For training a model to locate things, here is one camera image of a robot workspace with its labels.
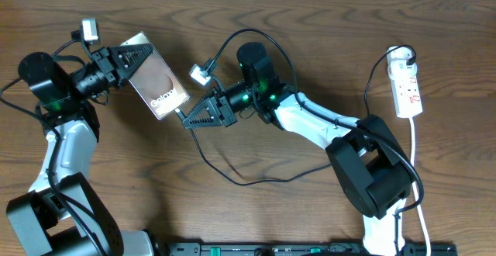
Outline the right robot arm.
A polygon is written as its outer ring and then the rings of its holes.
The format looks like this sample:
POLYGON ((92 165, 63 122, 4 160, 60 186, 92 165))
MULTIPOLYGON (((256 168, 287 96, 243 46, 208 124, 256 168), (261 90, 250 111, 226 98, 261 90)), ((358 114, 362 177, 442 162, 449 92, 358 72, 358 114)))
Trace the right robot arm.
POLYGON ((363 215, 367 252, 398 255, 405 246, 400 219, 415 172, 385 122, 332 112, 280 81, 262 43, 243 44, 236 53, 243 80, 212 89, 186 115, 184 128, 231 126, 236 114, 253 109, 268 124, 296 133, 321 147, 340 186, 363 215))

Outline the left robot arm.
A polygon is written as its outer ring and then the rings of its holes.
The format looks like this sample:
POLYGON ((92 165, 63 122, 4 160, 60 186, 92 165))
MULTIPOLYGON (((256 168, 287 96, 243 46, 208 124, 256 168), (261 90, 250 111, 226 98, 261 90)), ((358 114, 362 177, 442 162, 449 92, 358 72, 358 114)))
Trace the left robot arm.
POLYGON ((18 79, 39 102, 30 116, 48 143, 29 191, 9 201, 6 215, 27 255, 158 255, 145 230, 120 230, 88 181, 99 142, 93 102, 125 84, 153 53, 148 44, 102 47, 89 63, 68 74, 62 61, 77 56, 35 52, 19 63, 18 79))

